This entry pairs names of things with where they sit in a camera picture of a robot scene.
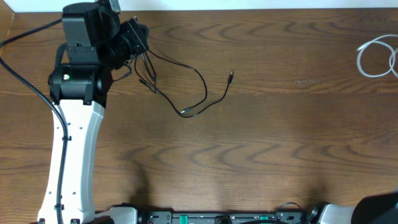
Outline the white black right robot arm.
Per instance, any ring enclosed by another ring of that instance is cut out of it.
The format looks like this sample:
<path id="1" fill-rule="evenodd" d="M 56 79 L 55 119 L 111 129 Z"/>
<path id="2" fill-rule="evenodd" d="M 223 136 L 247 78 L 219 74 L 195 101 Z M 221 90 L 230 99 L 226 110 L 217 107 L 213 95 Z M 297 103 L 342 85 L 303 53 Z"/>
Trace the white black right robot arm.
<path id="1" fill-rule="evenodd" d="M 304 218 L 314 224 L 397 224 L 397 191 L 363 198 L 354 207 L 319 203 Z"/>

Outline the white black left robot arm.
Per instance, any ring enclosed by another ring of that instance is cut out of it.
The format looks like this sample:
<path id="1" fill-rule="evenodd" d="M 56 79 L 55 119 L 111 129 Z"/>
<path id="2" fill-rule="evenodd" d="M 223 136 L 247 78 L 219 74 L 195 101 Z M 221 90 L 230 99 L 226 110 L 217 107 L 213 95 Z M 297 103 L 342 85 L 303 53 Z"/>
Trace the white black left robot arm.
<path id="1" fill-rule="evenodd" d="M 117 1 L 74 3 L 62 14 L 66 42 L 57 50 L 48 83 L 53 148 L 39 223 L 145 223 L 145 213 L 122 203 L 95 210 L 93 171 L 98 131 L 111 72 L 147 50 L 148 28 L 119 20 Z"/>

